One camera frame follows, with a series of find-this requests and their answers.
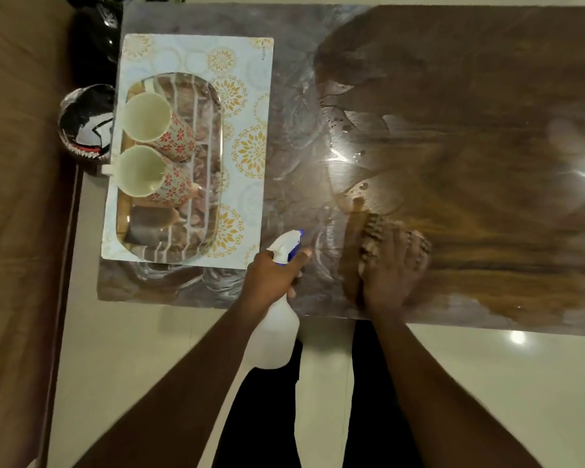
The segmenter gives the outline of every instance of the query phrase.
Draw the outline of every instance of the blue trigger sprayer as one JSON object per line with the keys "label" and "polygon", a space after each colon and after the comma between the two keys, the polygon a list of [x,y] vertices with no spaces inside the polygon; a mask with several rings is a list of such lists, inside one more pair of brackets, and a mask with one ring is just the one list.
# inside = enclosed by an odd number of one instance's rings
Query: blue trigger sprayer
{"label": "blue trigger sprayer", "polygon": [[[293,229],[276,239],[269,248],[273,261],[286,265],[294,258],[303,230]],[[284,366],[293,354],[299,330],[299,317],[288,305],[286,294],[269,307],[265,318],[251,334],[244,358],[256,368],[274,370]]]}

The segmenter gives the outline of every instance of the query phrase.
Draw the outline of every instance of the tray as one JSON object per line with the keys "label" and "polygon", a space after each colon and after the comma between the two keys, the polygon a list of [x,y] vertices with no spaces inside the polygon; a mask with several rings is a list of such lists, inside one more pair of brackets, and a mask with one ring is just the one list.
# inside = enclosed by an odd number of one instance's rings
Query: tray
{"label": "tray", "polygon": [[[208,81],[188,73],[163,73],[136,82],[126,101],[145,91],[164,95],[193,125],[201,148],[182,165],[200,192],[180,207],[167,208],[118,191],[117,238],[140,259],[179,263],[207,249],[216,231],[223,151],[221,102]],[[121,144],[123,152],[135,142],[122,132]]]}

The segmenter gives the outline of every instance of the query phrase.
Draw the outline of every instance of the white mug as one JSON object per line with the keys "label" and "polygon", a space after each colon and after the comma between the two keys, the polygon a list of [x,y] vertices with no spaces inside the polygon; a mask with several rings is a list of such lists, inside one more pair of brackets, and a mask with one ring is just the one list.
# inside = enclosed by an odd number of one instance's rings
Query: white mug
{"label": "white mug", "polygon": [[166,98],[154,92],[133,96],[126,103],[122,127],[137,143],[148,144],[169,159],[182,162],[197,146],[195,132]]}
{"label": "white mug", "polygon": [[101,171],[112,176],[125,194],[169,207],[180,206],[199,192],[184,169],[146,145],[126,149],[114,164],[102,166]]}

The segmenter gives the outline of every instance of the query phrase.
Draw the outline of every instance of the spray bottle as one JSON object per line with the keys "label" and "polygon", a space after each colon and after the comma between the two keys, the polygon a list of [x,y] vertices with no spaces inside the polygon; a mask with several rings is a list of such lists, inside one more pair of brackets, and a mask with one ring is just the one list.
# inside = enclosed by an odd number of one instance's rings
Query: spray bottle
{"label": "spray bottle", "polygon": [[[303,230],[293,229],[276,239],[269,248],[273,261],[286,265],[294,258]],[[244,359],[256,368],[274,370],[284,366],[293,354],[299,330],[299,317],[288,305],[286,294],[269,307],[265,318],[251,334]]]}

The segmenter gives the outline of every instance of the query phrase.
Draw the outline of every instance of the wooden table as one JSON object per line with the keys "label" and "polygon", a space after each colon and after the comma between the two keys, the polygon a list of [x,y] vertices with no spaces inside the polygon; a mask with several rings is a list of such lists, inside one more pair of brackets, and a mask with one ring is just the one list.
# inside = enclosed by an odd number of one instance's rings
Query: wooden table
{"label": "wooden table", "polygon": [[[353,303],[368,211],[421,230],[412,322],[585,334],[585,8],[129,6],[124,32],[275,39],[262,242],[317,252],[300,314]],[[104,300],[227,306],[243,271],[104,261]]]}

